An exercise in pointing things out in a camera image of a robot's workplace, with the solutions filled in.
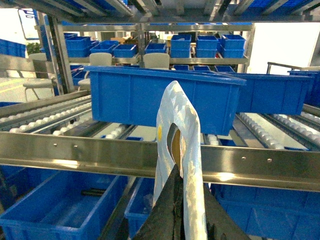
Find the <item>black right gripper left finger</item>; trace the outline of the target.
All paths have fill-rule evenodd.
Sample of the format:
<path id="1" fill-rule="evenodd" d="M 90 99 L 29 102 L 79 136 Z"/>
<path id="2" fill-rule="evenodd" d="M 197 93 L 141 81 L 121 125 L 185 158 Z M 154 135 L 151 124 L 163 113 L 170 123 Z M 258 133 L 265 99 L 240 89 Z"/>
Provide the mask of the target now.
<path id="1" fill-rule="evenodd" d="M 149 217 L 133 238 L 135 240 L 184 239 L 183 179 L 177 165 L 173 167 Z"/>

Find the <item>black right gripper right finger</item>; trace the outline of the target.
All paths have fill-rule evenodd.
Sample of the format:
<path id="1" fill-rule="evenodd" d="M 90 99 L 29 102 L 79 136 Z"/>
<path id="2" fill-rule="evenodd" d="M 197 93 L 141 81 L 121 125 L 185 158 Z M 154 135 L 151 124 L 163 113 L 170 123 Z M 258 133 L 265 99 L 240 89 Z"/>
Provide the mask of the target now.
<path id="1" fill-rule="evenodd" d="M 203 184 L 208 240 L 249 240 L 249 236 L 231 219 L 224 208 Z"/>

